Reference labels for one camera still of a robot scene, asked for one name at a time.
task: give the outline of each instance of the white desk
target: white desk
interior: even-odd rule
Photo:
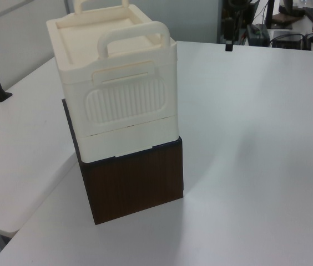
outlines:
[[[178,43],[183,199],[95,226],[75,165],[0,265],[313,266],[313,52],[224,50]]]
[[[13,236],[77,161],[54,59],[0,103],[0,234]]]

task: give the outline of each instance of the wall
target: wall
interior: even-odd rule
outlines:
[[[5,90],[53,57],[46,21],[64,15],[64,0],[34,0],[0,17],[0,81]]]
[[[73,11],[73,0],[69,0]],[[175,40],[187,42],[216,43],[221,0],[129,0],[150,19],[161,21]],[[121,0],[91,0],[83,9],[121,5]]]

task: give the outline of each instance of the dark wooden box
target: dark wooden box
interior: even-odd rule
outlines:
[[[95,224],[183,197],[182,140],[96,162],[81,161],[68,107],[63,100]]]

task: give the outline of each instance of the plastic handle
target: plastic handle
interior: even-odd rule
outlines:
[[[97,43],[99,58],[104,59],[108,57],[107,45],[111,42],[114,42],[115,40],[122,40],[157,33],[160,33],[161,35],[161,47],[169,47],[170,32],[168,27],[162,22],[153,21],[126,28],[112,29],[102,35]]]
[[[74,0],[74,10],[75,14],[81,14],[83,12],[81,5],[88,0]],[[122,6],[128,7],[129,6],[129,0],[122,0]]]

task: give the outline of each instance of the ribbed panel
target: ribbed panel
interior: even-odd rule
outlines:
[[[105,123],[158,111],[165,104],[165,85],[160,79],[98,89],[88,94],[88,119]]]

